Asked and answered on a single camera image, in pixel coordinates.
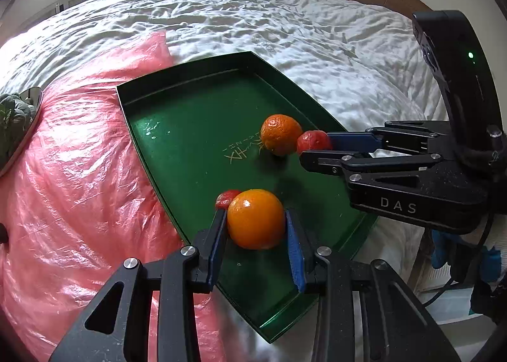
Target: pink plastic sheet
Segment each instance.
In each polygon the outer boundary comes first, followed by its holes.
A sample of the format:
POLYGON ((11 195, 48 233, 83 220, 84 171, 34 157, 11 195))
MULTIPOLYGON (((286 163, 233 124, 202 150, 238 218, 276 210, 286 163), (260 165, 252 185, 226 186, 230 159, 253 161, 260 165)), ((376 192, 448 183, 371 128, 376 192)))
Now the pink plastic sheet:
MULTIPOLYGON (((182 245, 130 140, 115 87, 172 65, 165 32, 88 62, 45 90, 41 122, 0 179, 0 303, 29 351, 47 361, 79 312, 127 257, 182 245)), ((149 359, 156 360, 154 297, 149 359)), ((195 296, 201 358, 225 360, 215 309, 195 296)))

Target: orange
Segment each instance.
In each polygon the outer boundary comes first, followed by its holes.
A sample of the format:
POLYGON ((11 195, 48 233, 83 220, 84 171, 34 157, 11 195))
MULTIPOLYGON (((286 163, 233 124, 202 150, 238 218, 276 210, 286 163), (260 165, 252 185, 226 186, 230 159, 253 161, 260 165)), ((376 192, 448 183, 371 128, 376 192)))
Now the orange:
POLYGON ((277 156, 294 153, 298 137, 302 134, 299 123, 284 114, 269 116, 260 128, 260 139, 264 147, 277 156))
POLYGON ((273 193, 250 189, 237 195, 227 210, 229 236, 244 249, 269 249, 285 233, 285 213, 273 193))

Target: white bedsheet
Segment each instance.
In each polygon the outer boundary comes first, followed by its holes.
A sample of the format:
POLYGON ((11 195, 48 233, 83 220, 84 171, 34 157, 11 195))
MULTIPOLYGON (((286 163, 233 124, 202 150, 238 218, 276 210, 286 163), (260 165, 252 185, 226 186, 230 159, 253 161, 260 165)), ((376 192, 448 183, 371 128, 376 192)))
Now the white bedsheet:
MULTIPOLYGON (((0 48, 0 93, 46 87, 101 52, 159 29, 166 29, 176 63, 255 52, 349 130, 446 117, 410 20, 346 0, 89 0, 0 48)), ((421 228, 382 219, 358 258, 382 257, 407 278, 421 236, 421 228)), ((222 308, 223 332, 235 327, 247 360, 310 359, 315 312, 268 345, 227 304, 222 308)))

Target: red tomato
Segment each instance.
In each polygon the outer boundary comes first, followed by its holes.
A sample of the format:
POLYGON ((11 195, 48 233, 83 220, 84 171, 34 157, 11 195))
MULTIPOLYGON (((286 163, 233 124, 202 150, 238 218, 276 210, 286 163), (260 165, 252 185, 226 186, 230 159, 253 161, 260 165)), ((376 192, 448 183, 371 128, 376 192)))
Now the red tomato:
POLYGON ((228 209, 232 200, 241 193, 241 191, 231 190, 220 193, 215 201, 215 208, 228 209))
POLYGON ((331 140, 322 130, 309 130, 298 138, 298 154, 305 150, 331 150, 331 140))

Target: green tray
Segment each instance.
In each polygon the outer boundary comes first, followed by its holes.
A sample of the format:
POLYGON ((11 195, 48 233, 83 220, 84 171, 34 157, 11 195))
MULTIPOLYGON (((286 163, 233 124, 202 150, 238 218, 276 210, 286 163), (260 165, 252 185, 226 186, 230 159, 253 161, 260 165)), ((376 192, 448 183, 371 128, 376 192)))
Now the green tray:
MULTIPOLYGON (((305 171, 297 154, 260 150, 265 118, 283 113, 303 130, 345 130, 296 84, 252 52, 180 64, 118 86, 132 140, 181 237, 211 225, 216 196, 263 188, 294 207, 306 228, 352 257, 375 216, 349 206, 343 181, 305 171)), ((268 342, 315 303, 292 282, 286 244, 249 251, 228 241, 218 287, 268 342)))

